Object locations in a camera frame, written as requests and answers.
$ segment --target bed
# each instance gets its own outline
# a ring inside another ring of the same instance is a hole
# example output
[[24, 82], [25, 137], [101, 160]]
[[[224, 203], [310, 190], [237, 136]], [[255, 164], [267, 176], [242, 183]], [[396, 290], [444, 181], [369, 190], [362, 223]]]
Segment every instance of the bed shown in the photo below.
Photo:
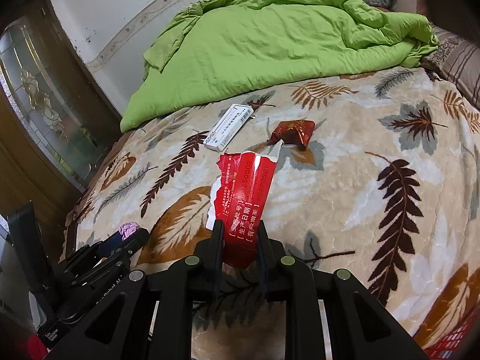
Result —
[[[279, 122], [316, 123], [307, 150], [284, 145], [262, 219], [309, 266], [346, 268], [424, 349], [478, 312], [480, 113], [423, 68], [313, 78], [186, 107], [124, 137], [75, 209], [76, 247], [120, 226], [151, 232], [132, 266], [153, 273], [208, 238], [218, 153], [203, 146], [231, 104], [249, 119], [229, 152], [268, 154]], [[225, 266], [217, 302], [195, 305], [192, 357], [281, 359], [284, 305], [255, 267]]]

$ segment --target glass panel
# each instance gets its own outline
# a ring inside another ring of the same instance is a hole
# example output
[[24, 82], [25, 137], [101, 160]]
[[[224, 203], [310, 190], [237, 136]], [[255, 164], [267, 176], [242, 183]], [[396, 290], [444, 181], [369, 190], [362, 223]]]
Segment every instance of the glass panel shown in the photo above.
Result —
[[35, 34], [25, 18], [13, 23], [2, 37], [0, 63], [6, 75], [1, 84], [14, 92], [9, 98], [15, 114], [37, 146], [49, 160], [81, 191], [90, 171], [105, 147], [83, 127], [68, 92], [34, 40]]
[[28, 71], [32, 76], [37, 74], [40, 69], [38, 68], [32, 57], [32, 53], [28, 48], [26, 40], [23, 39], [21, 40], [21, 42], [15, 42], [13, 47], [20, 62], [20, 66], [23, 67], [26, 71]]
[[20, 26], [14, 25], [14, 26], [11, 26], [8, 30], [10, 31], [12, 43], [21, 42], [22, 39], [24, 38], [22, 29]]
[[0, 38], [0, 53], [3, 53], [6, 49], [11, 46], [11, 37], [8, 30]]
[[13, 90], [17, 90], [22, 86], [22, 74], [21, 67], [17, 60], [17, 55], [13, 47], [5, 50], [0, 54], [0, 59], [3, 62], [3, 66], [7, 72], [8, 79], [10, 80]]
[[6, 231], [10, 231], [9, 228], [8, 228], [7, 220], [1, 215], [0, 215], [0, 226], [2, 226], [3, 229], [6, 230]]

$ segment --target wooden door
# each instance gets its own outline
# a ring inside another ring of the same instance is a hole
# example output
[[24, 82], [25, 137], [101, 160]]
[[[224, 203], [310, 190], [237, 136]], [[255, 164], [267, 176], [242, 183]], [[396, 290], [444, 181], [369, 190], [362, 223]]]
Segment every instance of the wooden door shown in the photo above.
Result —
[[[82, 126], [101, 151], [108, 152], [121, 137], [119, 114], [85, 66], [76, 60], [76, 54], [49, 10], [47, 0], [26, 0], [8, 22], [21, 17], [26, 17], [30, 23], [37, 42], [35, 48], [38, 47], [42, 58], [47, 60], [51, 76], [73, 103], [72, 109], [78, 113]], [[62, 254], [66, 215], [80, 197], [77, 187], [33, 141], [0, 85], [0, 214], [6, 218], [32, 200], [46, 253], [56, 262]]]

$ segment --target red object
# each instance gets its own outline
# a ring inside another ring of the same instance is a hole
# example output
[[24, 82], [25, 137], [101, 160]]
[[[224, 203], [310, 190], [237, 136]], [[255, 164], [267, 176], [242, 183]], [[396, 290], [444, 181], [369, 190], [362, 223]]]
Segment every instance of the red object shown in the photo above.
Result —
[[275, 172], [272, 158], [251, 151], [223, 154], [215, 217], [225, 223], [224, 262], [247, 268], [257, 256], [257, 228]]
[[32, 360], [42, 360], [49, 353], [37, 335], [28, 337], [27, 352]]
[[480, 306], [472, 310], [467, 318], [460, 323], [460, 326], [445, 335], [436, 344], [424, 349], [425, 353], [431, 360], [449, 359], [479, 316]]
[[297, 145], [299, 149], [305, 150], [314, 133], [315, 122], [312, 120], [289, 120], [280, 122], [272, 132], [270, 144], [273, 145], [279, 140], [285, 144]]

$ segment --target striped pillow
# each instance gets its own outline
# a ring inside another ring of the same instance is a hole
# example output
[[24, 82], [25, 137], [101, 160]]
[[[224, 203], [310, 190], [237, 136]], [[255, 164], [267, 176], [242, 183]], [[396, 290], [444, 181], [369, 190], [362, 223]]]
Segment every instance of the striped pillow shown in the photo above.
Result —
[[424, 68], [436, 71], [457, 85], [465, 98], [480, 109], [480, 50], [474, 43], [432, 24], [440, 45], [421, 59]]

